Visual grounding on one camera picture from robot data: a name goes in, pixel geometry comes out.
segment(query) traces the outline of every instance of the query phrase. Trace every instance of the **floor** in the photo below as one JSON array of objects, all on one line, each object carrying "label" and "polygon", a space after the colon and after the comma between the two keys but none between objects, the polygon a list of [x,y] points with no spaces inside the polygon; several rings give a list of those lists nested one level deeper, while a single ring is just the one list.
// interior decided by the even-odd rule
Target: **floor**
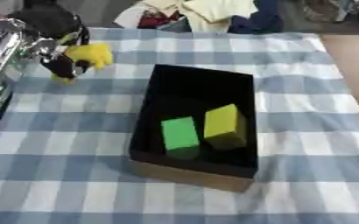
[{"label": "floor", "polygon": [[[23,0],[0,0],[0,13],[6,14],[21,7]],[[116,27],[114,18],[137,0],[58,0],[65,8],[77,12],[88,26]],[[298,0],[279,0],[286,32],[315,32],[359,34],[359,21],[349,17],[339,24],[314,23],[305,20]]]}]

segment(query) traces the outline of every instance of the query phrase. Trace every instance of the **blue checkered tablecloth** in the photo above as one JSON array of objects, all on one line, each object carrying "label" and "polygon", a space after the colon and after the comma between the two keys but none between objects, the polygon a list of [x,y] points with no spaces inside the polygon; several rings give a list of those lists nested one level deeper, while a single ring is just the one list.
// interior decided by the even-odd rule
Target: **blue checkered tablecloth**
[{"label": "blue checkered tablecloth", "polygon": [[[33,64],[18,85],[0,123],[0,224],[359,224],[359,107],[317,36],[92,33],[113,66],[61,85]],[[132,173],[127,148],[156,63],[254,75],[250,189]]]}]

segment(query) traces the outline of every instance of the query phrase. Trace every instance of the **green cube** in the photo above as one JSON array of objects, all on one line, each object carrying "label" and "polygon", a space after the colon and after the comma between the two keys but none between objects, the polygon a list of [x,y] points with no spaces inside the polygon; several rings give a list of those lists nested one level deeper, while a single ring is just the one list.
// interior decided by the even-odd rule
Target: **green cube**
[{"label": "green cube", "polygon": [[192,117],[162,122],[166,155],[171,158],[193,159],[199,155],[199,139]]}]

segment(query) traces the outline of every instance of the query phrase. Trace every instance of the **clothing pile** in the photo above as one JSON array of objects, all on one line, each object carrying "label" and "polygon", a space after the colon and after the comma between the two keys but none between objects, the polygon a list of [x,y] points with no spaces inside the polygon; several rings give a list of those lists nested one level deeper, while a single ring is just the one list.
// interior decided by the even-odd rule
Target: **clothing pile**
[{"label": "clothing pile", "polygon": [[192,32],[280,32],[278,0],[143,0],[114,21],[124,28],[159,29],[187,19]]}]

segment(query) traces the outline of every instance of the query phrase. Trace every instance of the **yellow block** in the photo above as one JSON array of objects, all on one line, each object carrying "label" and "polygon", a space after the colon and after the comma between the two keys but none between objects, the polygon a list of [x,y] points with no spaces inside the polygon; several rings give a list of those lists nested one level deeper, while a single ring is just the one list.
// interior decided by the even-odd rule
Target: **yellow block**
[{"label": "yellow block", "polygon": [[246,146],[246,119],[235,104],[206,113],[205,139],[216,150],[230,150]]},{"label": "yellow block", "polygon": [[66,49],[65,54],[72,61],[86,60],[98,70],[113,64],[113,54],[109,45],[95,43],[91,45],[73,45]]}]

